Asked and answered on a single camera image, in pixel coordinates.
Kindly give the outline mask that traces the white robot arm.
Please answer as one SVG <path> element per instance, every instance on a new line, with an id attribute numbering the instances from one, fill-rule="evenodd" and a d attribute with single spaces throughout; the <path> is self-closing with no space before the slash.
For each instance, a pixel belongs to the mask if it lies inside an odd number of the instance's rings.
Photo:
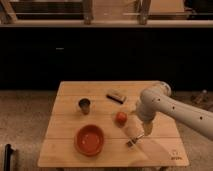
<path id="1" fill-rule="evenodd" d="M 172 99 L 171 88 L 165 82 L 142 90 L 136 104 L 136 115 L 142 122 L 152 122 L 157 112 L 172 117 L 213 141 L 213 112 Z"/>

